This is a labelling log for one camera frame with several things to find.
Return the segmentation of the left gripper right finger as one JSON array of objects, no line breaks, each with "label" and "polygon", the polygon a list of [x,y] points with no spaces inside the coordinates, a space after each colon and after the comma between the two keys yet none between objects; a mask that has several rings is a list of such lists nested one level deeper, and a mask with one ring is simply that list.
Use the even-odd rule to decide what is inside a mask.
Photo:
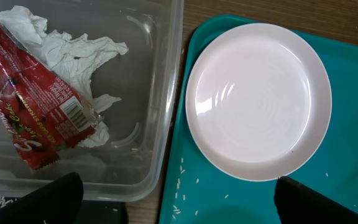
[{"label": "left gripper right finger", "polygon": [[358,224],[358,213],[287,176],[278,178],[273,200],[282,224]]}]

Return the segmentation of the red snack wrapper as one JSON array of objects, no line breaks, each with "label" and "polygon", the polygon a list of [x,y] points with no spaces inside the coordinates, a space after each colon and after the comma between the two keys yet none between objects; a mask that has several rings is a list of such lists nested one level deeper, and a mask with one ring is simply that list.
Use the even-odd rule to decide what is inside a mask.
[{"label": "red snack wrapper", "polygon": [[94,134],[102,117],[0,23],[0,117],[33,170]]}]

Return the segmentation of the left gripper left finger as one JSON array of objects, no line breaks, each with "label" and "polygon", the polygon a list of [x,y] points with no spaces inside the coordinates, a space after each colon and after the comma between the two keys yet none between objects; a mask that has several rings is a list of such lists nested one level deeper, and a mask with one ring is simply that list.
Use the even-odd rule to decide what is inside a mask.
[{"label": "left gripper left finger", "polygon": [[0,208],[0,223],[74,223],[83,195],[80,175],[71,172]]}]

